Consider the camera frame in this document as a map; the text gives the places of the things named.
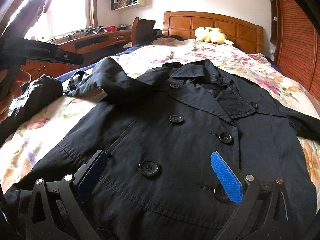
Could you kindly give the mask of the person's left hand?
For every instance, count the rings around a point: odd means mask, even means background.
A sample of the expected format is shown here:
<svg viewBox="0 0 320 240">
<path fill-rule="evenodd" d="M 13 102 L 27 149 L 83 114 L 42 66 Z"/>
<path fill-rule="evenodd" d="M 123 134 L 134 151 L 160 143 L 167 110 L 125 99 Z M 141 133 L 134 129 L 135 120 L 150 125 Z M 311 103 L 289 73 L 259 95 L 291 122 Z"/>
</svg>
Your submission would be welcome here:
<svg viewBox="0 0 320 240">
<path fill-rule="evenodd" d="M 0 103 L 1 121 L 4 121 L 7 118 L 9 107 L 13 99 L 22 94 L 21 84 L 29 82 L 30 80 L 31 75 L 23 70 L 20 70 L 20 72 L 16 75 L 15 80 L 12 82 L 8 93 L 6 94 L 6 97 L 1 100 Z"/>
</svg>

